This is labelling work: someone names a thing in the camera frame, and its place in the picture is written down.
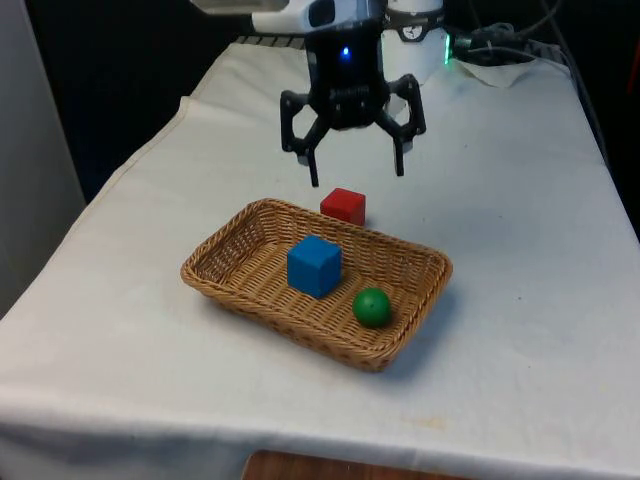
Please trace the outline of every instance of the wicker basket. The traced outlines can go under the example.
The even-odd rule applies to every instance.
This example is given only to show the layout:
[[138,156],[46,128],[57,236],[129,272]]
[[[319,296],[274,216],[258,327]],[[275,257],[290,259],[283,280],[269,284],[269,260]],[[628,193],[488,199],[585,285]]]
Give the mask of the wicker basket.
[[[287,252],[307,235],[343,249],[339,287],[321,300],[287,285]],[[418,330],[452,273],[449,259],[279,200],[248,205],[200,245],[182,279],[223,307],[347,365],[381,371]],[[355,295],[378,287],[393,320],[365,329],[351,312]]]

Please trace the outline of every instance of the red cube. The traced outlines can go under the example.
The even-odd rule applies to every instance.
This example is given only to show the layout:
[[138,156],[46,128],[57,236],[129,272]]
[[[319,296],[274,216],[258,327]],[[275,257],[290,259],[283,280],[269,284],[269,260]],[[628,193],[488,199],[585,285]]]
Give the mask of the red cube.
[[363,227],[366,199],[361,193],[336,188],[320,203],[320,212]]

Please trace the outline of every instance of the dark background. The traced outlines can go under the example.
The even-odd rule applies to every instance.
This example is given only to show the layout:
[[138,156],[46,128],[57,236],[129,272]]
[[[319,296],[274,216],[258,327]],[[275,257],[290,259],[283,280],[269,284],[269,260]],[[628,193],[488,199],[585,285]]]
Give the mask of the dark background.
[[[483,25],[525,27],[538,0],[473,0]],[[82,189],[91,200],[177,111],[243,22],[201,14],[188,0],[28,0]],[[469,0],[446,0],[447,23],[475,27]],[[640,233],[638,86],[626,86],[640,34],[640,1],[567,0],[557,17],[607,139],[618,190]],[[550,28],[536,37],[557,43]]]

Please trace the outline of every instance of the green ball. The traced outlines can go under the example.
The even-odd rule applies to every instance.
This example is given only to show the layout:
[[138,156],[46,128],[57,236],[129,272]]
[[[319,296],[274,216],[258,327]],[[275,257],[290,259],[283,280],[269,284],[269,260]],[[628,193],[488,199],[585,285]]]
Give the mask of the green ball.
[[363,327],[384,327],[391,321],[391,302],[379,288],[367,288],[353,300],[353,314]]

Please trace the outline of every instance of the white tablecloth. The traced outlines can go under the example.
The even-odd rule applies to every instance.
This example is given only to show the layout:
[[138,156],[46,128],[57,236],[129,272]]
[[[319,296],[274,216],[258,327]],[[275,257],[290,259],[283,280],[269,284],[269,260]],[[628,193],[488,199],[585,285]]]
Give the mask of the white tablecloth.
[[[261,448],[484,478],[640,478],[640,250],[570,80],[443,67],[393,173],[375,127],[332,132],[320,188],[280,149],[299,51],[233,45],[0,322],[0,477],[238,478]],[[227,313],[184,259],[248,202],[367,194],[372,228],[454,262],[387,371]]]

